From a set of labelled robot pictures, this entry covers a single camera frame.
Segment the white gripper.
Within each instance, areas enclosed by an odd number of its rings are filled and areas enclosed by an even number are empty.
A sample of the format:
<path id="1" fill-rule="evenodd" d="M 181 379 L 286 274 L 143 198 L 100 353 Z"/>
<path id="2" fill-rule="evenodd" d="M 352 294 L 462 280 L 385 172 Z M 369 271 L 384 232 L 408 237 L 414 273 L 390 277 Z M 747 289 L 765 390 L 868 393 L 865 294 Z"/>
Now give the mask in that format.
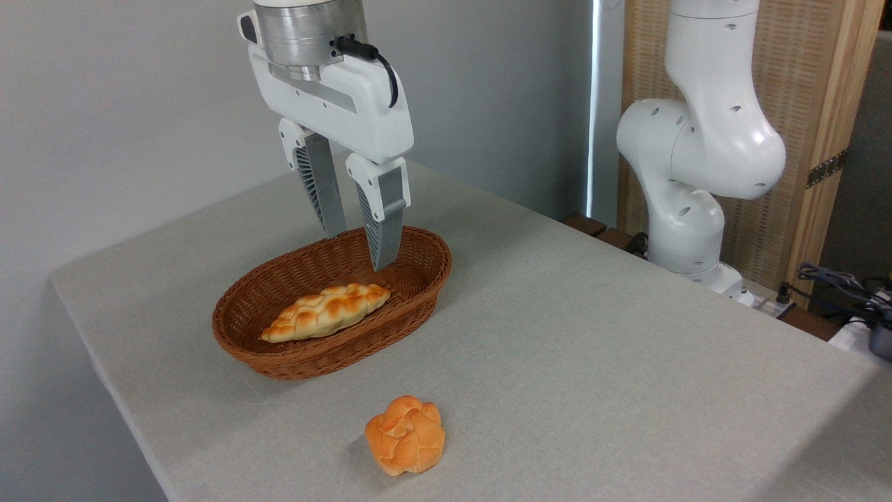
<path id="1" fill-rule="evenodd" d="M 355 152 L 345 165 L 357 185 L 373 268 L 388 267 L 399 253 L 403 210 L 410 206 L 401 156 L 414 134 L 396 73 L 375 58 L 348 53 L 367 46 L 364 13 L 249 10 L 238 28 L 263 99 L 284 117 L 278 131 L 286 161 L 326 237 L 347 230 L 331 139 Z"/>

